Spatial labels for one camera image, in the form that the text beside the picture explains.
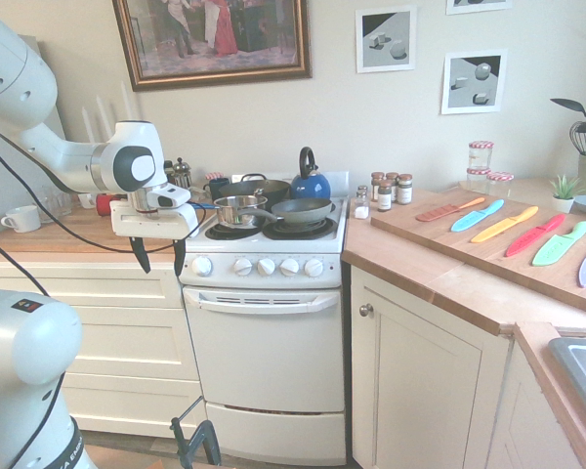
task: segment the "green knife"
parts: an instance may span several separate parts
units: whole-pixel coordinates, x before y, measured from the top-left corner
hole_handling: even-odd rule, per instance
[[[542,267],[550,266],[558,261],[565,255],[570,247],[575,242],[586,235],[586,222],[579,222],[573,227],[573,231],[563,236],[554,234],[543,247],[541,247],[534,260],[531,261],[532,266]]]

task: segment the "potted plant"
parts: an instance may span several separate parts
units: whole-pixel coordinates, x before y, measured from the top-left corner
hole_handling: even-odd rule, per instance
[[[554,210],[559,212],[568,213],[570,207],[573,206],[575,196],[580,193],[577,185],[579,184],[579,178],[567,179],[566,175],[558,176],[558,181],[550,181],[554,187],[554,198],[552,206]]]

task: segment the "red knife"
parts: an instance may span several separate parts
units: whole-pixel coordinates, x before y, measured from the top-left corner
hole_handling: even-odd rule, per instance
[[[565,220],[565,214],[561,213],[556,215],[551,220],[549,220],[545,225],[541,225],[540,227],[532,228],[528,232],[522,234],[515,242],[513,242],[506,251],[506,257],[514,256],[515,254],[520,253],[528,246],[530,246],[534,241],[536,241],[539,237],[543,236],[547,232],[559,227],[562,222]]]

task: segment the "painting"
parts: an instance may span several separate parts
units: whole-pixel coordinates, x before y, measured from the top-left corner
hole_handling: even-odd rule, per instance
[[[489,12],[512,8],[512,0],[447,0],[447,14]]]
[[[415,6],[356,10],[356,71],[414,69],[416,23]]]
[[[311,77],[307,0],[113,0],[133,90]]]
[[[507,61],[506,50],[447,54],[441,113],[501,110]]]

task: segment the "stove knob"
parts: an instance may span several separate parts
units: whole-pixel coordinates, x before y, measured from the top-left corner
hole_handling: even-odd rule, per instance
[[[263,277],[269,277],[275,270],[275,263],[271,259],[261,259],[258,261],[258,272]]]
[[[300,270],[300,266],[294,259],[286,259],[280,264],[280,271],[287,277],[293,277]]]
[[[234,272],[238,276],[242,276],[242,277],[249,276],[250,272],[252,272],[252,263],[245,258],[239,259],[238,261],[236,261],[234,263],[233,268],[234,268]]]
[[[208,257],[196,257],[191,263],[191,270],[199,277],[208,277],[213,272],[213,263]]]
[[[323,263],[318,259],[311,259],[304,266],[304,272],[309,277],[319,277],[323,272]]]

